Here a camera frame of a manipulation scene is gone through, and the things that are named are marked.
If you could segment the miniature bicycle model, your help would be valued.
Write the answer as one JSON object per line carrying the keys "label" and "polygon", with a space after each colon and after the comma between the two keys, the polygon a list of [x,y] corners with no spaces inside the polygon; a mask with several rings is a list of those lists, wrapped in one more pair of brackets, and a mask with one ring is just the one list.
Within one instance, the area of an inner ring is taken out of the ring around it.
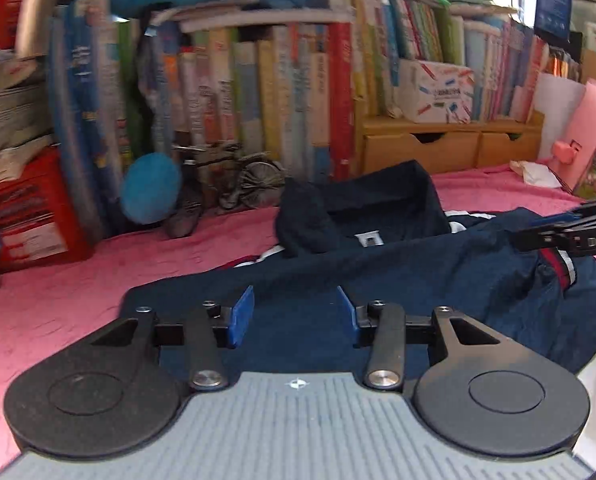
{"label": "miniature bicycle model", "polygon": [[182,184],[176,208],[164,222],[171,238],[191,235],[209,211],[233,212],[275,205],[285,170],[265,152],[246,154],[236,142],[177,145]]}

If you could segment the pink triangular toy house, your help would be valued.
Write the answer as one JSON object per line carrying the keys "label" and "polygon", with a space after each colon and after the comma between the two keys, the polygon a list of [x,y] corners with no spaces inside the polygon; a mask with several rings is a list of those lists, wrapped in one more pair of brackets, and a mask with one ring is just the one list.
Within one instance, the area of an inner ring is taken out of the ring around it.
{"label": "pink triangular toy house", "polygon": [[595,79],[586,82],[564,136],[553,144],[548,168],[571,194],[584,200],[596,198]]}

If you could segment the row of upright books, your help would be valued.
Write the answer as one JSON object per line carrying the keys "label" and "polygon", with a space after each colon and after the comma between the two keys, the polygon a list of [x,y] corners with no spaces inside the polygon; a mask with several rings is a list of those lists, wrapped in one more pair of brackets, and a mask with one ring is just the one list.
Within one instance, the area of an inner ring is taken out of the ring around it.
{"label": "row of upright books", "polygon": [[97,240],[137,224],[120,208],[130,166],[149,153],[180,166],[177,145],[236,142],[279,162],[285,180],[355,176],[356,121],[405,119],[394,98],[401,60],[471,68],[471,122],[542,113],[542,165],[548,123],[574,109],[565,94],[577,89],[556,70],[568,54],[531,28],[435,0],[212,0],[146,23],[116,20],[110,0],[72,0],[56,6],[48,33],[63,175]]}

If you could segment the pink rabbit print towel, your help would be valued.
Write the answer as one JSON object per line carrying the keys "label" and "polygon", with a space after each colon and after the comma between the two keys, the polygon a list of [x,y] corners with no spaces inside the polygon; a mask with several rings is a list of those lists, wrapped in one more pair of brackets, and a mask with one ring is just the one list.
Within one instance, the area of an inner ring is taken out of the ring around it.
{"label": "pink rabbit print towel", "polygon": [[[510,170],[488,168],[429,176],[448,217],[490,218],[524,208],[536,217],[575,206],[560,191],[523,184]],[[126,293],[168,278],[238,268],[280,251],[278,208],[202,220],[183,240],[156,232],[100,245],[92,258],[6,274],[0,285],[0,469],[18,452],[3,414],[10,383],[24,370],[122,315]]]}

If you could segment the blue plush ball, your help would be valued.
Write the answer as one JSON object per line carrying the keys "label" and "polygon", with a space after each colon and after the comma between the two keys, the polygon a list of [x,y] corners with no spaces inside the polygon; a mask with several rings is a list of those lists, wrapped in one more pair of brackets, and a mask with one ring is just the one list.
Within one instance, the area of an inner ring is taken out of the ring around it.
{"label": "blue plush ball", "polygon": [[149,153],[138,158],[124,177],[120,208],[130,221],[153,224],[172,213],[182,186],[180,166],[168,155]]}

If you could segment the crumpled white tissue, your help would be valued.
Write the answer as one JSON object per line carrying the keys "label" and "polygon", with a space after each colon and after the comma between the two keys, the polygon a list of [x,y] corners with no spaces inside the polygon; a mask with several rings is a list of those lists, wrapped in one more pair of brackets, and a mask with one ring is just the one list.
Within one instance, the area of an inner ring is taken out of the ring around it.
{"label": "crumpled white tissue", "polygon": [[526,160],[512,160],[510,169],[522,177],[522,180],[537,188],[560,188],[562,185],[548,166]]}

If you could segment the stack of papers and notebooks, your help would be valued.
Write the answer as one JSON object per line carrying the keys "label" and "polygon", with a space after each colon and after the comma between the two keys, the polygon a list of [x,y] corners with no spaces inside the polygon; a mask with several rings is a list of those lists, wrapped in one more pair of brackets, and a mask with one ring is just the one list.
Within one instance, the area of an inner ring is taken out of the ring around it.
{"label": "stack of papers and notebooks", "polygon": [[19,179],[52,133],[43,63],[0,50],[0,184]]}

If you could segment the red plastic basket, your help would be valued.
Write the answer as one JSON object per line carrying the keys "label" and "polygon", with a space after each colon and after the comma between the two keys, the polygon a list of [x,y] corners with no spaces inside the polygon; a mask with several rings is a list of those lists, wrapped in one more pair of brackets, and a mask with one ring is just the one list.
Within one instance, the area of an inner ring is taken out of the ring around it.
{"label": "red plastic basket", "polygon": [[82,261],[94,252],[60,169],[57,148],[44,148],[21,177],[0,183],[0,272]]}

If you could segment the white and navy jacket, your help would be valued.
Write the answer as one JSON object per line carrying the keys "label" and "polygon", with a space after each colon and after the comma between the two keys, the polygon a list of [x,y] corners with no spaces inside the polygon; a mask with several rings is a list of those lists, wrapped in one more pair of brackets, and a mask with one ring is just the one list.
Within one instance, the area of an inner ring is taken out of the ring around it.
{"label": "white and navy jacket", "polygon": [[279,252],[132,288],[121,311],[150,307],[178,322],[248,287],[252,320],[243,343],[222,354],[230,373],[361,373],[366,351],[353,347],[338,302],[346,290],[410,315],[451,307],[575,373],[596,352],[596,259],[516,249],[512,234],[536,219],[524,208],[448,217],[412,160],[346,182],[288,180],[275,219]]}

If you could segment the wooden desk drawer organizer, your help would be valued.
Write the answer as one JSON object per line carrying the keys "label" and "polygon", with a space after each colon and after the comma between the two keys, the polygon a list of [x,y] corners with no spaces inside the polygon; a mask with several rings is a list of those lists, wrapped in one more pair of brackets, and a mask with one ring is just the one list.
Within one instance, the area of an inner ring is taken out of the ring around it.
{"label": "wooden desk drawer organizer", "polygon": [[370,174],[414,159],[428,174],[506,165],[538,159],[544,115],[469,124],[416,124],[402,118],[356,121],[356,174]]}

